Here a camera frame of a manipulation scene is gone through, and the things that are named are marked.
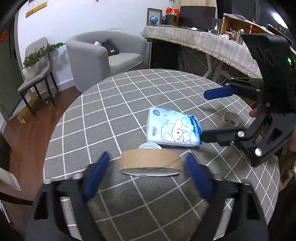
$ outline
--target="green plant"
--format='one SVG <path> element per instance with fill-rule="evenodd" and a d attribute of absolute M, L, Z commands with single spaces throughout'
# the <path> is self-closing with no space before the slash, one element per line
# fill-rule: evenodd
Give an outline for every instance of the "green plant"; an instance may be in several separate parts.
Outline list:
<path fill-rule="evenodd" d="M 39 50 L 35 50 L 34 53 L 29 54 L 24 60 L 24 67 L 30 67 L 35 65 L 42 57 L 48 55 L 50 52 L 57 51 L 59 47 L 63 46 L 64 43 L 48 44 L 46 47 L 42 47 Z"/>

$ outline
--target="door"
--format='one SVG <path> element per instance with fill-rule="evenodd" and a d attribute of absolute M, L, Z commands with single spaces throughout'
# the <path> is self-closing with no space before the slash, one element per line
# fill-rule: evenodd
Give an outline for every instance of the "door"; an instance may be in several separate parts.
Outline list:
<path fill-rule="evenodd" d="M 14 41 L 14 19 L 7 27 L 8 34 L 0 42 L 0 108 L 1 114 L 7 120 L 21 101 L 17 92 L 23 83 L 23 78 L 17 62 Z"/>

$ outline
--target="rabbit ear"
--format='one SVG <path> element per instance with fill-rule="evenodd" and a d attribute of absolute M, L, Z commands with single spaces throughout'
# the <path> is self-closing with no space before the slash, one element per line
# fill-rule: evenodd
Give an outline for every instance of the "rabbit ear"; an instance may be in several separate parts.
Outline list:
<path fill-rule="evenodd" d="M 163 137 L 164 137 L 164 139 L 166 140 L 166 141 L 170 141 L 170 142 L 174 142 L 175 140 L 171 137 L 171 135 L 169 134 L 169 133 L 165 133 L 164 135 L 163 135 Z"/>
<path fill-rule="evenodd" d="M 183 122 L 181 120 L 176 120 L 176 123 L 173 127 L 173 130 L 179 130 L 183 125 Z"/>

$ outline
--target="human hand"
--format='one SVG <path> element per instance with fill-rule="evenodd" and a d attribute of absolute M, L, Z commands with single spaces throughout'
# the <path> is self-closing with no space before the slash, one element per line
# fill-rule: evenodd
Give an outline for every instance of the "human hand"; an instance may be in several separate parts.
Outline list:
<path fill-rule="evenodd" d="M 251 110 L 249 112 L 250 117 L 256 117 L 258 115 L 258 110 L 257 108 Z M 290 143 L 289 143 L 289 149 L 291 151 L 296 152 L 296 127 L 294 128 L 294 133 L 290 138 Z"/>

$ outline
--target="blue tissue pack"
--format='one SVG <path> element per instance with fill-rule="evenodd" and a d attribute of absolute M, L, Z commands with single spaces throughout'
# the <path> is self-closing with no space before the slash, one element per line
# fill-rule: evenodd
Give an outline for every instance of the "blue tissue pack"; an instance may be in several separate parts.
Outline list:
<path fill-rule="evenodd" d="M 199 146 L 201 127 L 194 115 L 151 107 L 147 119 L 147 142 L 160 145 Z"/>

